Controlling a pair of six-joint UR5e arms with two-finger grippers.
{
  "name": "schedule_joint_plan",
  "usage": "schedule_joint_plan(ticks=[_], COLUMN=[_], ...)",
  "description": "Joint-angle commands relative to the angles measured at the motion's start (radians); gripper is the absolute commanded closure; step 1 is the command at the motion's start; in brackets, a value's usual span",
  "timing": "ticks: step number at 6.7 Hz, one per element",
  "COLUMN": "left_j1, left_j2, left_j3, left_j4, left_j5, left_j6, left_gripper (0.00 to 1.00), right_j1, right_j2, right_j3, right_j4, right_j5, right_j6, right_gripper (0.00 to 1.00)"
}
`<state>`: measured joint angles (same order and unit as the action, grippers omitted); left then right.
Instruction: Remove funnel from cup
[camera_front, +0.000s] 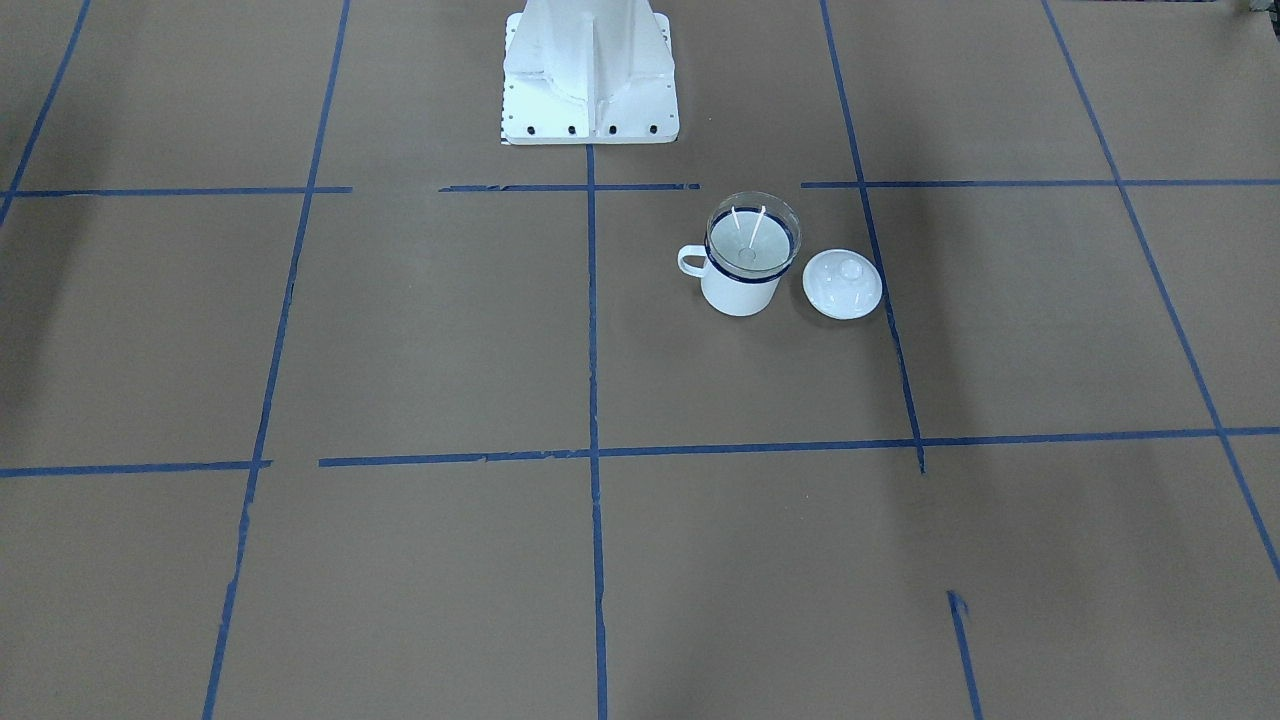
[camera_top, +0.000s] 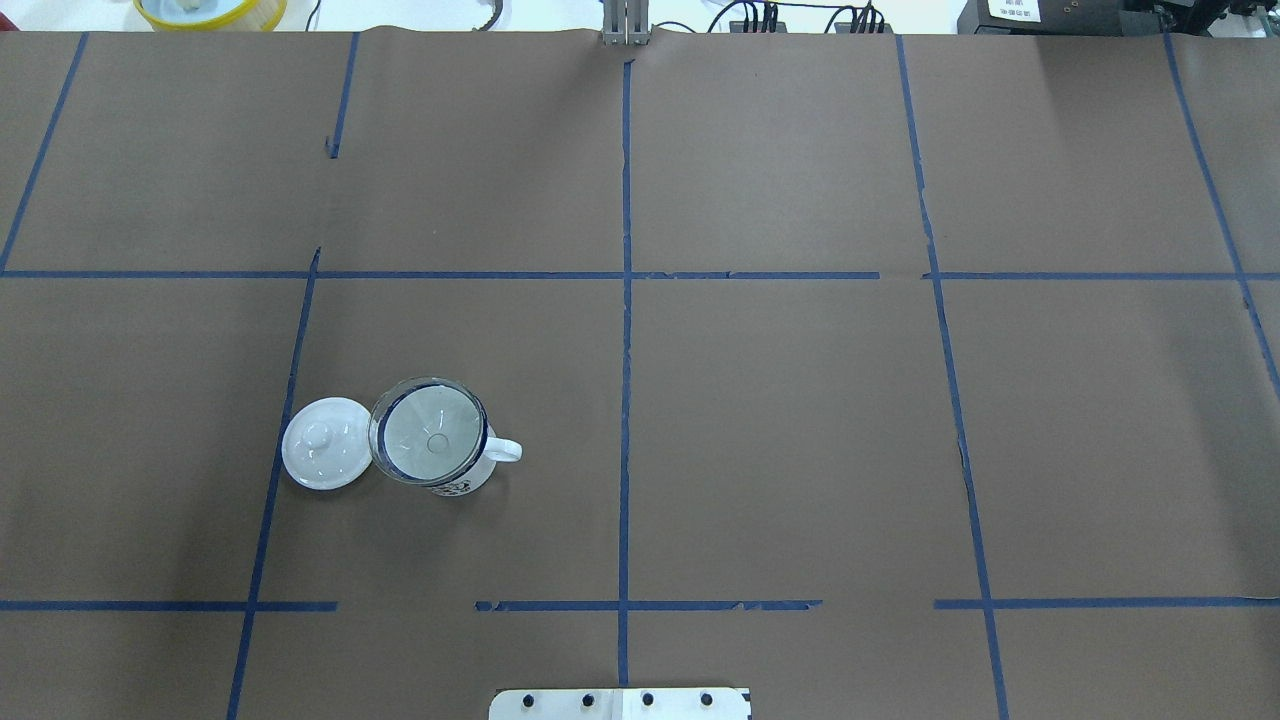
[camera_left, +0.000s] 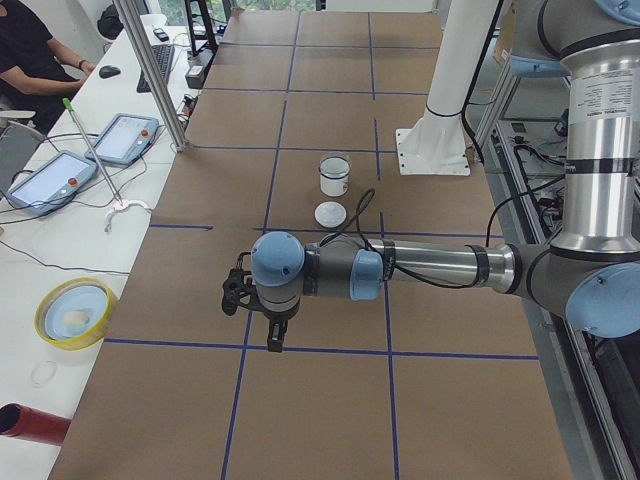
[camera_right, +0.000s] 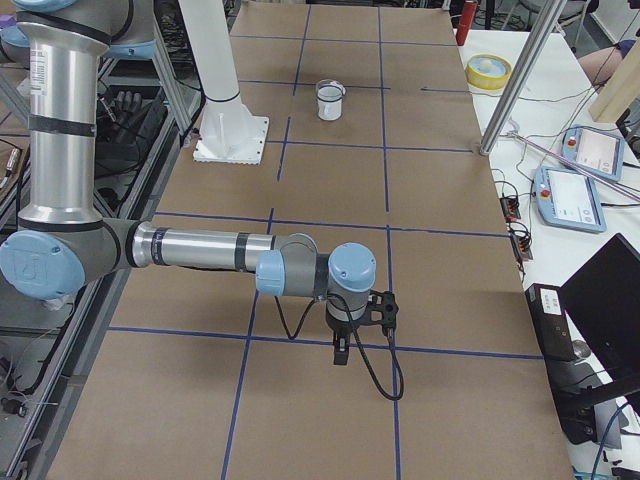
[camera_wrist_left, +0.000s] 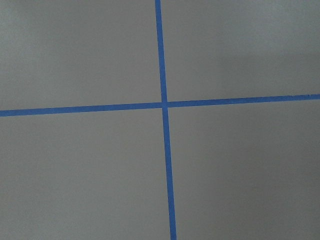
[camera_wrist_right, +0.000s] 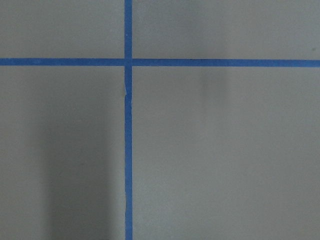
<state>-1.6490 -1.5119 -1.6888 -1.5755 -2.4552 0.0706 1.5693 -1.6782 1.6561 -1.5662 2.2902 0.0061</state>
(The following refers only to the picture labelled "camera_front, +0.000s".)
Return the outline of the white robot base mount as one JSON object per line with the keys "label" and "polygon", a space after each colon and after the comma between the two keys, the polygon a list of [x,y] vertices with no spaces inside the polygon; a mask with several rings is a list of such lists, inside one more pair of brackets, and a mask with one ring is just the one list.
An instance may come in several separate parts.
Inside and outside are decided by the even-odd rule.
{"label": "white robot base mount", "polygon": [[527,1],[504,26],[500,140],[672,143],[672,28],[649,1]]}

